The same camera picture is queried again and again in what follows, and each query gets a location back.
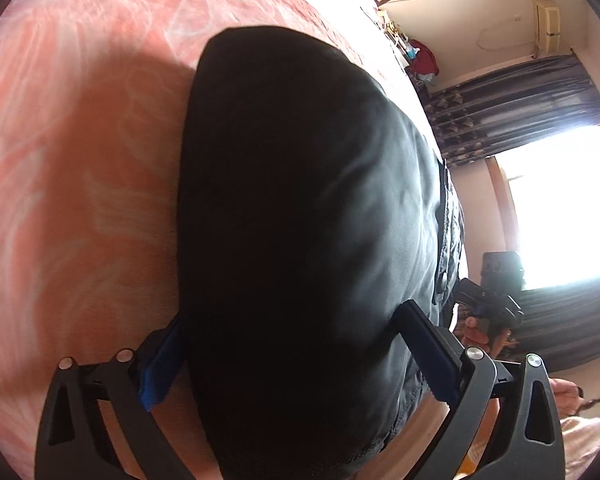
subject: hand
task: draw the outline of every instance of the hand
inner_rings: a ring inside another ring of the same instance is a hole
[[[498,357],[500,352],[505,346],[510,346],[509,337],[511,336],[511,330],[503,328],[500,335],[493,341],[493,347],[489,346],[489,336],[484,332],[478,330],[478,320],[475,317],[469,316],[464,320],[464,330],[462,330],[462,341],[461,343],[467,346],[477,346],[482,348],[492,359]]]
[[[555,405],[558,408],[560,418],[572,416],[578,413],[585,400],[580,397],[578,385],[564,379],[551,379],[551,390],[554,392]]]

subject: pink bedspread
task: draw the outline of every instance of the pink bedspread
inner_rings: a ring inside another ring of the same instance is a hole
[[[0,448],[24,479],[58,360],[108,360],[176,311],[180,134],[211,36],[277,24],[330,42],[430,137],[384,37],[355,5],[345,18],[349,41],[307,0],[12,1],[0,19]],[[220,478],[185,376],[154,414],[199,480]]]

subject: person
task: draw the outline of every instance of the person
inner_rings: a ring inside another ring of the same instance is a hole
[[[511,331],[505,328],[489,345],[489,337],[478,329],[477,319],[469,316],[464,320],[461,342],[465,347],[477,346],[495,359],[505,346],[511,344],[509,341],[510,336]],[[587,469],[600,450],[600,419],[577,416],[582,409],[586,409],[595,401],[585,400],[582,396],[582,390],[576,383],[557,378],[549,378],[549,382],[554,393],[558,416],[560,416],[560,428],[564,444],[565,478],[566,480],[576,480]],[[487,406],[478,433],[466,459],[462,463],[458,478],[462,478],[476,469],[493,430],[498,411],[498,400],[493,399]]]

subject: curtain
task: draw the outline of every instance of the curtain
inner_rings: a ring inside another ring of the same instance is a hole
[[[580,126],[600,125],[600,94],[575,55],[509,66],[432,95],[425,107],[449,166]]]
[[[549,372],[600,357],[600,278],[524,290],[516,301],[525,319],[515,331],[519,344],[510,357],[533,352]]]

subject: metal rivet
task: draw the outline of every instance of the metal rivet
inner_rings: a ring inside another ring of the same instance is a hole
[[[542,359],[539,355],[529,354],[526,356],[526,362],[532,365],[534,368],[538,368],[542,364]]]
[[[60,362],[58,363],[58,368],[60,368],[61,370],[68,370],[73,365],[74,365],[73,359],[71,359],[70,357],[63,357],[62,359],[60,359]]]
[[[474,361],[478,361],[484,357],[484,352],[475,346],[469,346],[466,349],[466,354],[469,359],[473,359]]]
[[[129,348],[123,348],[120,352],[118,352],[116,354],[116,359],[120,363],[128,363],[133,358],[134,358],[134,351],[129,350]]]

